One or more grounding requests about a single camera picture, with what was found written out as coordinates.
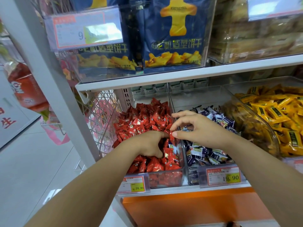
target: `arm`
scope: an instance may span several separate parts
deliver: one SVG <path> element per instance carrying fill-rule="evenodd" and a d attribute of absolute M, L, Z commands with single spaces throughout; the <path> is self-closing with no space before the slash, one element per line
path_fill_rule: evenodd
<path fill-rule="evenodd" d="M 44 205 L 25 227 L 98 227 L 136 156 L 163 157 L 167 133 L 148 131 L 120 143 Z"/>
<path fill-rule="evenodd" d="M 179 119 L 171 130 L 193 125 L 192 132 L 174 131 L 174 137 L 228 153 L 281 227 L 302 226 L 301 173 L 203 115 L 183 111 L 172 116 Z"/>

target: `orange panel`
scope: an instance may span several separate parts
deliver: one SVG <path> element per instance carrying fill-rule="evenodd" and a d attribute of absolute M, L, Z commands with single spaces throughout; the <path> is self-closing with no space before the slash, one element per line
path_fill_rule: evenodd
<path fill-rule="evenodd" d="M 129 197 L 123 205 L 139 227 L 273 219 L 251 187 Z"/>

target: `white tile floor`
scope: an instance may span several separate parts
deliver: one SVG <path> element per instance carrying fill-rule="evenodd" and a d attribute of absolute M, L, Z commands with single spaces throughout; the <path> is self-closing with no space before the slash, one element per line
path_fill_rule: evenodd
<path fill-rule="evenodd" d="M 0 226 L 22 227 L 43 204 L 78 175 L 74 171 L 78 160 L 73 144 L 55 145 L 39 121 L 0 149 Z M 275 221 L 241 224 L 243 227 L 278 227 Z M 125 224 L 110 208 L 100 226 L 125 227 Z"/>

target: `pile of red candy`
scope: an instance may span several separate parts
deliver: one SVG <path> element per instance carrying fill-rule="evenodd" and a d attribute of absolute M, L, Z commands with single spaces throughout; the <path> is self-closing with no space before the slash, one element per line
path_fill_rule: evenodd
<path fill-rule="evenodd" d="M 127 173 L 144 173 L 180 169 L 179 160 L 173 148 L 169 148 L 169 142 L 176 146 L 176 140 L 169 130 L 173 120 L 170 115 L 168 102 L 160 103 L 153 98 L 150 104 L 137 103 L 136 108 L 132 106 L 127 112 L 120 113 L 119 122 L 114 124 L 117 140 L 113 148 L 123 140 L 144 132 L 154 130 L 169 134 L 169 139 L 159 143 L 163 151 L 163 158 L 137 156 Z M 163 174 L 150 174 L 150 186 L 177 185 L 182 180 L 182 172 L 166 172 Z"/>

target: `price tag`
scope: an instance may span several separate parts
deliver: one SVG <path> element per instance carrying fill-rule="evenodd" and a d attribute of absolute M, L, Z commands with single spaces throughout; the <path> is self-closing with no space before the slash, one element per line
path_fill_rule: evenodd
<path fill-rule="evenodd" d="M 206 173 L 209 186 L 241 182 L 241 173 L 236 166 L 207 169 Z"/>
<path fill-rule="evenodd" d="M 247 0 L 247 3 L 249 21 L 303 13 L 303 0 Z"/>
<path fill-rule="evenodd" d="M 303 173 L 303 159 L 301 160 L 294 160 L 294 167 L 300 173 Z"/>
<path fill-rule="evenodd" d="M 53 51 L 123 42 L 118 7 L 51 16 L 45 27 Z"/>
<path fill-rule="evenodd" d="M 147 192 L 144 175 L 134 177 L 124 177 L 117 193 L 138 193 Z"/>

